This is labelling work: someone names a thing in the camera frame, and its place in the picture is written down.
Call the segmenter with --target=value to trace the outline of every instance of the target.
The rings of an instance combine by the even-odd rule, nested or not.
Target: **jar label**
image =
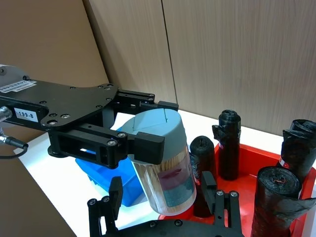
[[[158,178],[168,207],[178,206],[188,200],[194,192],[188,153],[177,166],[160,172]]]

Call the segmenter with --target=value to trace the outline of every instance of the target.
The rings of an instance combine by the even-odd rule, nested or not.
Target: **red tray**
[[[251,225],[254,211],[254,194],[256,191],[256,175],[262,167],[274,166],[280,155],[262,151],[246,145],[240,145],[239,153],[239,177],[234,181],[226,181],[217,177],[218,189],[229,192],[236,190],[239,192],[239,205],[241,215],[242,233],[245,237],[250,237]],[[215,148],[215,159],[218,164],[218,145]],[[310,198],[312,196],[313,187],[316,179],[316,170],[311,169],[303,183],[301,192],[301,199]],[[186,212],[177,216],[159,216],[160,220],[163,219],[182,219],[190,221],[198,221],[212,224],[214,219],[198,218],[193,216],[193,207]],[[291,225],[291,237],[301,237],[303,233],[306,214],[296,219]]]

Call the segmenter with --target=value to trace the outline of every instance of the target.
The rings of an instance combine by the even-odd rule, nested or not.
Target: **clear plastic jar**
[[[133,164],[154,211],[173,216],[193,205],[197,191],[187,146],[160,165]]]

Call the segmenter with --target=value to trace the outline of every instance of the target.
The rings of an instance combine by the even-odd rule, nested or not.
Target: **white table surface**
[[[190,144],[200,135],[209,137],[214,145],[212,125],[218,120],[179,111],[186,129],[187,142]],[[121,127],[132,115],[118,114],[112,129]],[[281,153],[281,136],[265,133],[247,127],[241,128],[240,143],[276,154]],[[75,158],[54,158],[47,154],[48,135],[44,134],[29,143],[28,152],[20,157],[21,162],[44,191],[46,196],[65,219],[78,237],[89,236],[87,201],[91,198],[101,199],[107,193],[98,191],[92,185],[86,173],[75,163]],[[143,202],[132,207],[121,206],[116,225],[119,229],[157,219],[149,203]],[[308,213],[303,237],[316,236],[314,225],[315,209]]]

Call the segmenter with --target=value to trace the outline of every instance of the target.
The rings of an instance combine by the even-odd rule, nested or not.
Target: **white label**
[[[35,83],[36,81],[21,80],[21,81],[12,83],[10,85],[5,85],[3,87],[0,87],[0,92],[2,93],[8,93],[10,91],[18,92],[20,90],[24,90],[26,88],[36,85]]]
[[[18,119],[25,119],[33,122],[38,122],[38,116],[36,115],[36,112],[29,111],[29,110],[22,110],[14,108],[16,117]]]

